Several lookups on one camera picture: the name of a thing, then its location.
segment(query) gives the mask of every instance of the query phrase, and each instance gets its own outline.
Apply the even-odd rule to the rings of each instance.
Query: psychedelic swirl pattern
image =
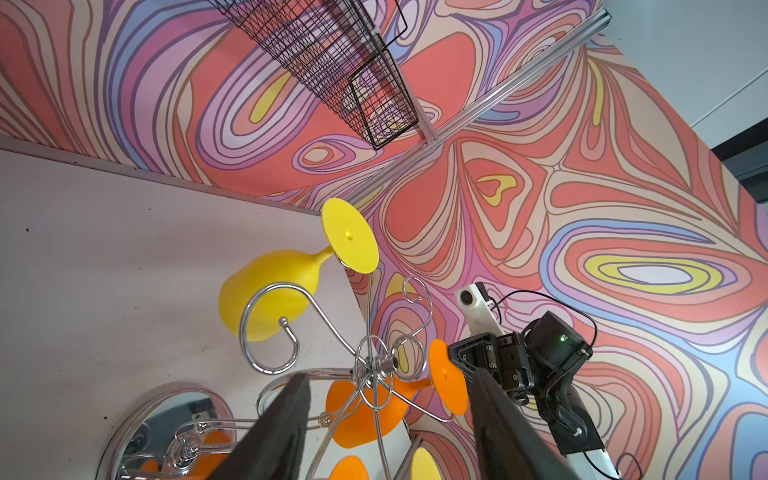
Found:
[[[499,299],[538,290],[599,324],[576,375],[612,459],[647,478],[768,475],[768,215],[664,99],[596,38],[455,135],[372,199],[382,260],[374,328],[393,342],[422,322],[398,286],[435,299],[429,344],[468,330],[455,306],[482,281]],[[349,274],[365,305],[367,276]],[[521,331],[552,310],[531,295],[501,306]],[[400,352],[408,365],[417,352]],[[433,390],[416,401],[442,414]],[[554,443],[535,406],[526,416]],[[441,470],[477,478],[471,413],[442,425],[410,412]],[[631,463],[625,478],[638,478]]]
[[[439,126],[597,3],[403,0],[392,53]],[[372,150],[206,0],[6,0],[0,39],[0,133],[106,161],[318,209],[419,141]]]

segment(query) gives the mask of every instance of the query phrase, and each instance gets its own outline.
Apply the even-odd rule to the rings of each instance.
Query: round chrome base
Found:
[[[179,449],[174,433],[179,425],[208,419],[231,420],[227,403],[216,393],[191,382],[159,386],[139,398],[129,410],[101,456],[96,480],[130,478],[131,471],[158,477],[168,467],[166,458]],[[156,472],[147,468],[155,461]],[[189,465],[175,474],[183,475]]]

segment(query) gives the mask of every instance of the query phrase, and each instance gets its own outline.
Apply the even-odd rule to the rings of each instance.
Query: metal bar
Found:
[[[437,140],[435,142],[422,142],[411,147],[410,150],[406,151],[400,158],[393,161],[376,176],[369,178],[363,185],[356,188],[352,194],[345,196],[345,200],[360,208],[363,202],[384,184],[393,180],[412,165],[423,160],[453,135],[477,120],[486,111],[491,110],[494,106],[504,101],[509,95],[515,93],[535,78],[536,75],[550,68],[566,55],[572,53],[576,48],[585,44],[590,38],[600,33],[610,21],[611,15],[604,8],[590,15],[589,18],[574,27],[573,30],[556,41],[544,53],[520,67],[514,74],[496,85],[480,100],[459,112],[448,123],[440,127],[437,130]]]
[[[421,130],[422,133],[424,134],[424,138],[427,144],[435,143],[436,141],[438,141],[437,130],[435,130],[435,127],[432,125],[432,122],[429,121],[427,112],[424,111],[424,107],[422,107],[422,104],[419,103],[419,98],[416,97],[416,95],[413,93],[413,89],[411,88],[411,85],[406,80],[405,75],[403,75],[402,72],[400,71],[400,67],[399,65],[397,65],[397,62],[395,62],[395,66],[397,67],[397,71],[400,73],[400,77],[402,77],[402,84],[405,85],[406,91],[408,92],[408,96],[411,98],[413,109],[416,110],[416,116],[419,118],[419,130]]]
[[[392,480],[406,480],[407,478],[411,478],[410,466],[411,466],[411,462],[413,461],[413,454],[415,454],[416,450],[418,450],[419,447],[422,446],[422,443],[424,443],[424,438],[422,438],[421,434],[418,434],[415,437],[413,437],[413,441],[411,442],[411,448],[409,448],[408,451],[406,452],[406,457],[403,459],[402,464],[400,464],[400,468],[398,468],[397,473],[395,473],[395,478],[393,478]]]
[[[389,385],[387,385],[386,383],[382,383],[382,385],[384,386],[384,388],[385,388],[385,389],[389,389]],[[435,419],[435,420],[437,420],[437,421],[438,421],[438,422],[440,422],[440,423],[450,423],[450,422],[452,422],[452,421],[453,421],[453,419],[456,417],[456,415],[453,415],[453,414],[451,414],[451,416],[449,416],[447,419],[441,419],[440,417],[438,417],[438,416],[437,416],[437,415],[435,415],[434,413],[430,412],[429,410],[423,409],[422,407],[420,407],[420,406],[416,405],[414,402],[412,402],[411,400],[409,400],[409,399],[408,399],[408,397],[406,397],[406,396],[402,395],[402,394],[401,394],[401,393],[399,393],[397,390],[395,390],[395,389],[392,389],[392,393],[393,393],[393,394],[394,394],[394,395],[395,395],[397,398],[401,399],[403,402],[407,403],[408,405],[410,405],[410,406],[411,406],[411,407],[413,407],[414,409],[417,409],[417,410],[419,410],[419,411],[420,411],[421,413],[423,413],[424,415],[427,415],[428,417],[430,417],[430,418],[432,418],[432,419]]]
[[[368,274],[368,309],[366,311],[366,335],[371,335],[371,330],[373,329],[373,321],[371,319],[371,295],[373,295],[373,272]],[[369,340],[368,342],[368,358],[372,361],[373,360],[373,341]]]
[[[411,300],[411,298],[408,296],[408,285],[411,280],[415,280],[419,285],[422,286],[422,288],[424,289],[424,293],[427,296],[427,301],[429,302],[429,308],[428,308],[429,316],[427,317],[427,320],[425,320],[424,323],[422,323],[419,328],[417,328],[416,330],[410,333],[411,335],[417,335],[419,334],[419,332],[424,330],[427,327],[427,325],[429,325],[434,319],[435,305],[434,303],[432,303],[432,294],[429,292],[429,288],[427,288],[427,284],[424,283],[424,280],[413,275],[409,276],[408,278],[402,281],[402,295],[406,298],[406,301],[411,305],[413,305],[414,303],[421,303],[422,301],[422,296],[419,295],[418,291],[416,292],[416,295],[419,295],[419,296],[417,296],[415,299]]]
[[[253,428],[253,424],[257,422],[257,419],[231,419],[231,420],[224,420],[224,419],[205,419],[205,420],[194,420],[192,422],[185,422],[176,427],[174,430],[174,438],[177,442],[179,442],[181,445],[187,445],[187,440],[185,439],[184,435],[181,435],[181,431],[184,430],[186,427],[194,427],[194,431],[196,433],[202,433],[207,432],[212,425],[218,425],[214,427],[216,430],[251,430]],[[237,425],[238,423],[249,423],[250,425]]]
[[[373,405],[379,404],[379,376],[373,376]],[[384,467],[384,478],[386,480],[392,480],[392,476],[389,474],[389,465],[386,462],[386,453],[384,452],[384,438],[382,438],[382,423],[379,417],[379,410],[373,410],[373,421],[376,424],[376,443],[379,444],[379,455],[382,458],[382,465]]]
[[[262,363],[259,363],[258,360],[253,356],[253,354],[248,349],[248,338],[247,338],[247,330],[248,330],[248,320],[250,318],[250,312],[253,310],[253,306],[256,305],[256,302],[259,301],[259,299],[264,295],[265,289],[269,288],[268,286],[259,290],[256,295],[254,295],[248,304],[245,306],[245,309],[243,310],[243,315],[240,317],[240,350],[243,351],[243,355],[245,355],[245,358],[250,362],[250,365],[253,367],[254,370],[256,370],[258,373],[262,373],[264,375],[279,375],[280,373],[286,372],[289,370],[294,363],[299,358],[299,351],[300,351],[300,345],[299,340],[296,339],[296,335],[293,334],[293,330],[288,326],[288,319],[286,317],[280,317],[280,320],[278,320],[278,324],[283,327],[283,330],[288,335],[288,338],[291,341],[291,344],[293,345],[293,351],[291,352],[291,356],[288,359],[287,362],[285,362],[281,366],[266,366]]]
[[[344,402],[344,406],[341,408],[342,412],[346,412],[346,410],[349,408],[350,405],[352,405],[352,401],[357,397],[357,390],[349,396],[349,398]],[[331,438],[333,438],[333,434],[336,433],[336,429],[339,428],[339,424],[341,423],[343,419],[343,415],[337,415],[335,419],[333,420],[333,423],[331,424],[331,428],[328,430],[328,433],[326,433],[325,438],[323,438],[323,442],[320,444],[320,447],[317,449],[317,453],[315,454],[315,457],[312,459],[312,463],[310,464],[310,469],[306,473],[306,480],[315,480],[315,472],[317,472],[317,467],[320,465],[320,460],[323,459],[323,455],[326,454],[326,450],[328,449],[328,444],[331,442]]]
[[[261,417],[266,411],[266,404],[269,402],[270,398],[272,398],[278,390],[288,385],[288,382],[290,382],[294,376],[302,374],[309,377],[310,382],[313,380],[346,380],[347,382],[352,382],[352,375],[349,373],[349,369],[306,369],[287,373],[266,384],[261,392],[259,392],[259,396],[256,399],[256,414]]]

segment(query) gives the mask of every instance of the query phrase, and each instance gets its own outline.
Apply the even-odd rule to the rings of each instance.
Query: wire mesh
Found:
[[[359,0],[208,0],[379,149],[418,116]]]

